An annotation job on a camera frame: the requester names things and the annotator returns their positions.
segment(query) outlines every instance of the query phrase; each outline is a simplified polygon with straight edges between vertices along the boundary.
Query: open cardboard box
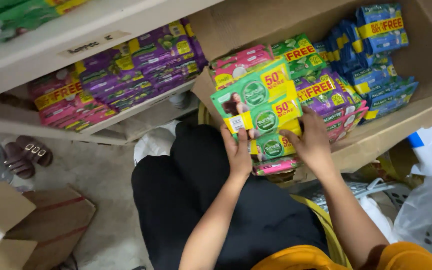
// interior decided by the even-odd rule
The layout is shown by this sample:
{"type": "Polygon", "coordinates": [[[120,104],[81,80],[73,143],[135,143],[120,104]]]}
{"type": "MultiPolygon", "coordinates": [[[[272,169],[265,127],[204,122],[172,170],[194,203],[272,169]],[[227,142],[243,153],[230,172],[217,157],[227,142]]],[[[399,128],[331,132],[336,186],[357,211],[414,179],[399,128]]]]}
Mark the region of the open cardboard box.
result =
{"type": "MultiPolygon", "coordinates": [[[[343,18],[363,5],[388,0],[227,0],[189,16],[208,60],[257,44],[274,44],[306,33],[321,41],[343,18]]],[[[420,82],[404,109],[357,127],[333,144],[333,160],[341,172],[354,172],[420,128],[432,126],[432,0],[400,0],[409,47],[393,52],[396,72],[420,82]]],[[[210,96],[215,93],[209,72],[197,78],[193,92],[213,119],[222,124],[210,96]]],[[[306,175],[301,181],[313,180],[306,175]]]]}
{"type": "Polygon", "coordinates": [[[0,182],[0,270],[50,270],[65,261],[95,206],[74,189],[21,194],[0,182]]]}

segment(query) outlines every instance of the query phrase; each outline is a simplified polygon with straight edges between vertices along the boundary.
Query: black pants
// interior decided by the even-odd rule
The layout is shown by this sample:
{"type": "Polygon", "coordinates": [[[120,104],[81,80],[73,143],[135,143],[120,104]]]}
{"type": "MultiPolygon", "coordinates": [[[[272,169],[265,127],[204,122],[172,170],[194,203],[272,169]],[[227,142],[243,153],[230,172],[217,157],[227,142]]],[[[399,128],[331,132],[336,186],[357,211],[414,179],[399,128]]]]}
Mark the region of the black pants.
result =
{"type": "MultiPolygon", "coordinates": [[[[178,269],[186,241],[230,173],[221,134],[177,126],[171,156],[147,156],[132,174],[142,236],[155,270],[178,269]]],[[[297,245],[329,254],[325,232],[307,206],[264,177],[249,176],[216,269],[251,269],[297,245]]]]}

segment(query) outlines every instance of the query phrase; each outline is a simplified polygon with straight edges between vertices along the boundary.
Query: gray plastic basket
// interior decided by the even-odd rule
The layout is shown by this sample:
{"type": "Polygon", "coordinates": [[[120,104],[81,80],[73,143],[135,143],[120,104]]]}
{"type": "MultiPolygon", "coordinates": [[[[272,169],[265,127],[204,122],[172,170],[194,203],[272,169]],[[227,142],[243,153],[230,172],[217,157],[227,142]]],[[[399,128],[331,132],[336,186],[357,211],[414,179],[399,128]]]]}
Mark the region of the gray plastic basket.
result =
{"type": "MultiPolygon", "coordinates": [[[[411,193],[411,189],[406,185],[397,182],[385,183],[381,178],[377,178],[370,184],[359,182],[346,182],[346,184],[358,200],[373,193],[384,192],[398,212],[411,193]]],[[[302,190],[298,195],[312,200],[325,212],[329,213],[321,184],[302,190]]],[[[422,247],[432,254],[432,226],[426,232],[422,247]]]]}

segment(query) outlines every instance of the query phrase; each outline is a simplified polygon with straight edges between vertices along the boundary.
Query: brown sandal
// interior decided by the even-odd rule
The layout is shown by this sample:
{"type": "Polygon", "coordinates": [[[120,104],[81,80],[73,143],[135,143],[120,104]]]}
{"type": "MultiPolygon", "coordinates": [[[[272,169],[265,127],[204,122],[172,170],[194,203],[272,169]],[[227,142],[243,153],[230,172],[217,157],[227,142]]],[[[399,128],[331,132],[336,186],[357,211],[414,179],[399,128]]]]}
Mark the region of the brown sandal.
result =
{"type": "Polygon", "coordinates": [[[36,173],[35,167],[31,161],[24,157],[23,149],[16,143],[10,142],[4,146],[6,160],[4,165],[9,171],[22,179],[29,179],[36,173]]]}
{"type": "Polygon", "coordinates": [[[23,149],[23,155],[33,163],[48,167],[53,162],[53,153],[51,150],[31,136],[19,136],[16,139],[16,144],[23,149]]]}

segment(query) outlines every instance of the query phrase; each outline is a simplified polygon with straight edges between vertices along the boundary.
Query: person's hand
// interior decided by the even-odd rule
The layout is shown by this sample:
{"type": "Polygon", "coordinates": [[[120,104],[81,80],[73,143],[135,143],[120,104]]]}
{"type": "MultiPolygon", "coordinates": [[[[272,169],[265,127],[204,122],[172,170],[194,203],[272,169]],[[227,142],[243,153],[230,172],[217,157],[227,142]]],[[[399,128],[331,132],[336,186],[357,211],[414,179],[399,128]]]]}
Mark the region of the person's hand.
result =
{"type": "Polygon", "coordinates": [[[241,128],[238,131],[238,143],[225,124],[221,126],[221,135],[223,136],[227,158],[231,167],[229,176],[246,181],[253,169],[251,155],[248,152],[248,134],[246,130],[241,128]]]}
{"type": "Polygon", "coordinates": [[[335,171],[331,148],[325,122],[312,109],[303,107],[302,120],[304,133],[299,138],[289,130],[281,130],[280,135],[286,137],[296,149],[297,155],[319,179],[335,171]]]}

